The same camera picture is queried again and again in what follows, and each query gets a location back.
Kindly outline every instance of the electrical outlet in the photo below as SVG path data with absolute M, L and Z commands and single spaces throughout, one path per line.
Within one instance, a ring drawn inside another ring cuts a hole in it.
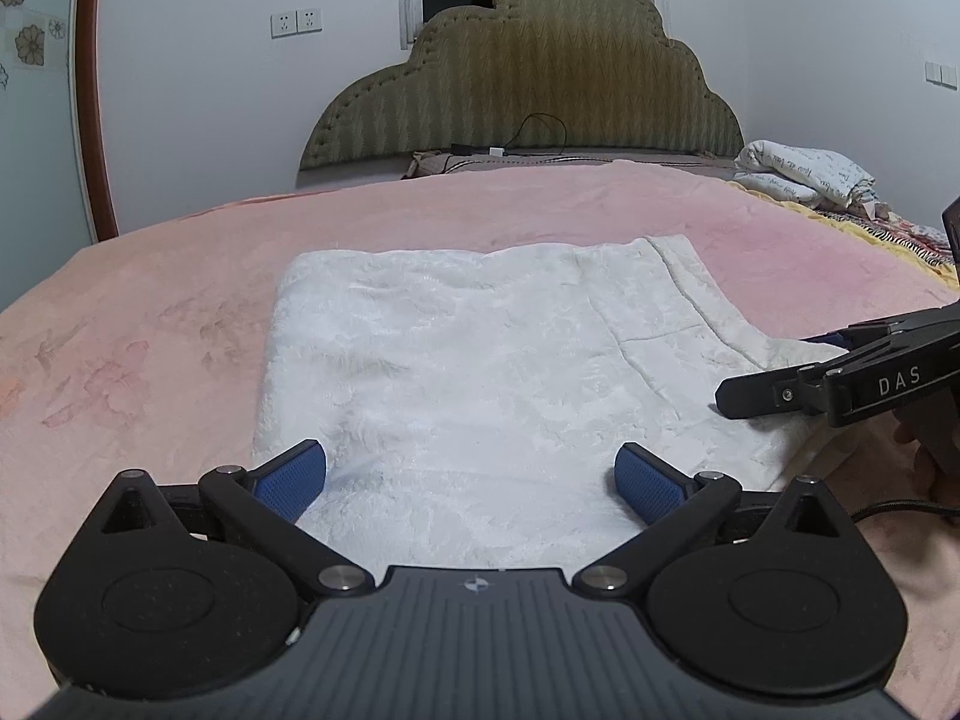
M 270 16 L 270 36 L 296 35 L 296 11 L 287 10 Z
M 323 29 L 320 22 L 320 10 L 316 8 L 306 8 L 306 10 L 296 11 L 296 31 L 297 32 L 319 32 Z

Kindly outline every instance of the pink blanket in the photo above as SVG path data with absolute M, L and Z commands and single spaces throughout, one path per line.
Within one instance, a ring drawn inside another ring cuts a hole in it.
M 274 288 L 299 252 L 592 245 L 684 234 L 728 298 L 776 336 L 956 294 L 879 248 L 668 167 L 524 167 L 234 204 L 80 252 L 0 314 L 0 716 L 54 688 L 32 604 L 121 469 L 195 481 L 251 452 Z M 848 506 L 913 494 L 878 420 L 832 477 Z M 960 704 L 960 549 L 935 517 L 864 528 L 911 613 L 890 689 L 923 718 Z

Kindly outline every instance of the upholstered headboard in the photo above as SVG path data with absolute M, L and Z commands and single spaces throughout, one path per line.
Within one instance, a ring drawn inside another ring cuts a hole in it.
M 424 27 L 406 63 L 347 87 L 326 108 L 301 170 L 374 156 L 566 145 L 708 151 L 743 146 L 700 63 L 664 34 L 649 0 L 493 0 Z

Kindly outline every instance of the brown wooden door frame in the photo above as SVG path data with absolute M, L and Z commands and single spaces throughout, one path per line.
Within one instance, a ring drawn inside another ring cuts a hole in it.
M 77 95 L 77 129 L 86 195 L 97 240 L 117 237 L 116 216 L 110 199 L 104 138 L 100 126 L 100 93 L 97 86 L 97 6 L 99 0 L 77 0 L 74 19 L 74 82 Z

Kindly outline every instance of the yellow ruffled fabric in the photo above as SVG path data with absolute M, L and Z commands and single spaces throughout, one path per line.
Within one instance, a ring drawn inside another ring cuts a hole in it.
M 874 238 L 874 236 L 853 221 L 840 221 L 834 220 L 834 218 L 827 218 L 806 207 L 805 205 L 800 205 L 799 203 L 779 202 L 778 200 L 774 200 L 771 196 L 769 196 L 769 194 L 763 194 L 762 191 L 747 189 L 742 184 L 738 184 L 736 181 L 727 181 L 725 183 L 732 187 L 736 187 L 738 190 L 745 191 L 747 194 L 752 194 L 761 200 L 771 202 L 774 205 L 779 205 L 782 208 L 789 208 L 791 211 L 802 214 L 807 218 L 812 218 L 814 221 L 819 221 L 821 224 L 826 224 L 827 226 L 841 230 L 848 235 L 853 235 L 853 237 L 859 238 L 861 241 L 866 241 L 868 244 L 873 245 L 874 247 L 880 247 L 882 250 L 889 251 L 895 257 L 899 257 L 901 260 L 909 262 L 911 265 L 915 266 L 915 268 L 920 268 L 927 274 L 939 279 L 949 288 L 960 290 L 960 284 L 957 282 L 957 271 L 955 266 L 941 265 L 936 266 L 935 268 L 933 265 L 930 265 L 929 263 L 923 261 L 923 259 L 920 259 L 919 256 L 906 247 L 902 247 L 901 245 L 895 244 L 892 241 L 881 241 L 879 238 Z

